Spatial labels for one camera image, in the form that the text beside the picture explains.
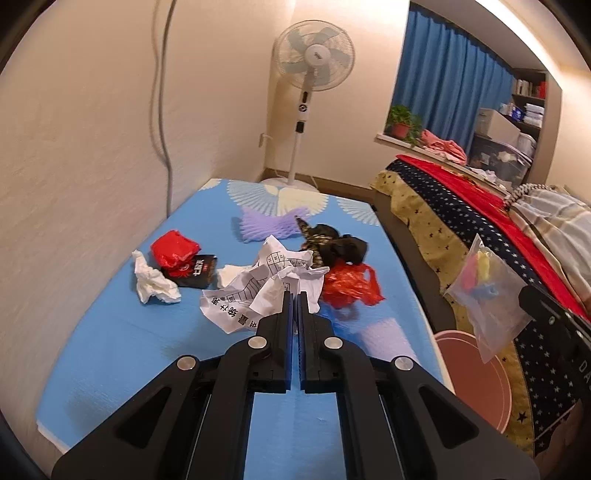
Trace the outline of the clear bag with colourful items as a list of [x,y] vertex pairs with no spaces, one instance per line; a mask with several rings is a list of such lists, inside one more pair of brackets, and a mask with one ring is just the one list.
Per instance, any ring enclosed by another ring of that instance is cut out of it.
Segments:
[[523,279],[476,236],[447,293],[466,308],[484,363],[532,321],[519,305],[519,293],[525,286]]

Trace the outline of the printed white paper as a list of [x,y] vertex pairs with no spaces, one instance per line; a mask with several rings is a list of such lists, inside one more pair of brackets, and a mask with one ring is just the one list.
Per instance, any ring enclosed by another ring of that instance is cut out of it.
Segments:
[[283,311],[283,295],[307,294],[308,310],[320,310],[318,300],[328,267],[312,265],[311,250],[290,251],[276,237],[266,238],[256,263],[218,290],[207,290],[199,301],[201,313],[226,334],[250,329],[259,320]]

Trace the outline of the navy star bedsheet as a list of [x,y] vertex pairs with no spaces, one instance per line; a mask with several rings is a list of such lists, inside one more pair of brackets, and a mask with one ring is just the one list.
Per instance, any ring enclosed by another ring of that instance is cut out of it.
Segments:
[[[423,260],[447,290],[460,273],[474,239],[480,238],[526,283],[583,315],[584,307],[542,252],[509,217],[503,200],[465,177],[413,157],[401,156],[374,179],[388,210],[412,235]],[[552,358],[542,332],[529,324],[498,355],[512,388],[507,437],[526,452],[545,451],[555,429],[575,404],[568,374]]]

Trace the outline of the red blanket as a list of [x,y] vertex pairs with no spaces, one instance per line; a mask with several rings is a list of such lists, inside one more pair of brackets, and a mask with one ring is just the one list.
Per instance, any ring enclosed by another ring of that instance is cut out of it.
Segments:
[[459,213],[458,232],[465,244],[478,233],[485,244],[503,258],[528,284],[552,295],[563,307],[584,320],[590,319],[581,303],[535,246],[504,210],[503,200],[444,167],[408,155],[398,155],[387,169],[398,173],[417,193],[427,195],[427,203],[449,226],[447,216]]

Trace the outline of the blue patterned mat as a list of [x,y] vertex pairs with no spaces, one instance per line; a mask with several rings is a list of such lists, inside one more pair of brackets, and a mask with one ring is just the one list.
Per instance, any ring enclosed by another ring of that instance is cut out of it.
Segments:
[[[366,326],[394,318],[420,365],[443,384],[450,377],[405,269],[372,207],[331,195],[287,191],[259,183],[212,179],[162,225],[177,230],[215,255],[221,265],[247,266],[259,243],[238,231],[243,208],[279,216],[308,207],[311,224],[327,224],[368,243],[366,263],[377,274],[385,299],[342,310],[322,309],[332,322]],[[39,432],[66,451],[104,421],[172,361],[183,355],[208,359],[223,354],[246,331],[226,334],[202,315],[200,292],[185,289],[181,301],[142,304],[131,265],[126,265],[79,321],[53,368],[39,406]],[[342,479],[337,401],[307,395],[298,387],[254,400],[245,477],[249,479]]]

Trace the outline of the black snack packet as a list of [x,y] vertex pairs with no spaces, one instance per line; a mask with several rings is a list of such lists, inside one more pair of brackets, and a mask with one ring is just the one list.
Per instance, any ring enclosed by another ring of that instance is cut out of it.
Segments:
[[216,264],[215,255],[197,254],[176,270],[163,269],[162,273],[178,287],[207,289],[212,283]]

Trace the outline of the white crumpled tissue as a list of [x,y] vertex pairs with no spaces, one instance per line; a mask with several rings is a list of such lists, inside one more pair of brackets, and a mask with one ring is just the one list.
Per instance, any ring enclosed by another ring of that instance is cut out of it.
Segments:
[[181,293],[178,286],[164,277],[160,270],[148,265],[144,255],[139,250],[131,253],[135,275],[135,289],[142,304],[146,304],[151,298],[165,303],[174,304],[181,301]]

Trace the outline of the orange-red plastic bag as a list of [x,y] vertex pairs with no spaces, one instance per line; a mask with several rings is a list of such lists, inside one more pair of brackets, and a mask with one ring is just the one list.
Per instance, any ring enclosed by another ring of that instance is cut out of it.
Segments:
[[335,309],[341,309],[361,301],[367,306],[382,302],[382,295],[375,270],[365,264],[335,262],[325,274],[322,299]]

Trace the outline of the red plastic bag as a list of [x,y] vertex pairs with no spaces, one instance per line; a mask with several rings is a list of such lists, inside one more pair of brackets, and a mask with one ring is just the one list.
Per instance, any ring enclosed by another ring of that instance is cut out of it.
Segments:
[[176,270],[200,251],[200,245],[177,230],[170,230],[150,246],[156,263],[166,270]]

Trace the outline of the clear plastic storage box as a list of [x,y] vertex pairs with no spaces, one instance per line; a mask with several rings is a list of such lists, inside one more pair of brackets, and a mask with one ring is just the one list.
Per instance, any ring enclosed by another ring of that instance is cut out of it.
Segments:
[[513,190],[527,177],[533,160],[510,144],[475,134],[468,155],[472,168],[493,172],[494,183]]

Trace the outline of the black sock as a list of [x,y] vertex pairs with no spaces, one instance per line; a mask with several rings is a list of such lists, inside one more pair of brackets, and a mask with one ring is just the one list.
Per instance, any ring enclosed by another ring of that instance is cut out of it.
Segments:
[[322,262],[332,266],[338,260],[342,262],[359,265],[363,263],[368,251],[368,243],[358,237],[343,235],[332,239],[322,247]]

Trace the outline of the purple foam fruit net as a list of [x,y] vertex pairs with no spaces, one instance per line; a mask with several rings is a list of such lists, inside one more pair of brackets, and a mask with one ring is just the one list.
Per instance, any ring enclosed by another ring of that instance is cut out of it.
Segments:
[[276,239],[287,239],[301,234],[297,218],[307,219],[311,211],[308,207],[297,207],[279,216],[264,215],[249,208],[242,209],[238,221],[240,238],[245,242],[263,241],[273,236]]

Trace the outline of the cardboard box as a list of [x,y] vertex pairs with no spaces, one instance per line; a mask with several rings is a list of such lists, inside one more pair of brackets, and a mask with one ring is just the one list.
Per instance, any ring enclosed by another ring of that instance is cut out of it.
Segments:
[[475,133],[497,143],[516,147],[520,130],[497,110],[481,108],[476,119]]

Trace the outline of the potted green plant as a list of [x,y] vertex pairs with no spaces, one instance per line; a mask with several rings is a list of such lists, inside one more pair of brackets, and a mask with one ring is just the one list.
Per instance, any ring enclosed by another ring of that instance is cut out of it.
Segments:
[[392,137],[415,147],[423,131],[421,118],[401,104],[390,108],[385,131]]

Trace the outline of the white standing fan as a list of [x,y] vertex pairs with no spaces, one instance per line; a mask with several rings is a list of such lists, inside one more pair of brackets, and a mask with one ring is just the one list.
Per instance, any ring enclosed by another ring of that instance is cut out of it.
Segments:
[[353,71],[355,60],[355,47],[349,34],[328,21],[304,20],[294,23],[276,39],[273,65],[280,73],[280,78],[300,90],[300,94],[287,177],[264,179],[263,185],[308,191],[318,189],[296,179],[297,159],[310,116],[311,98],[315,92],[331,90],[344,83]]

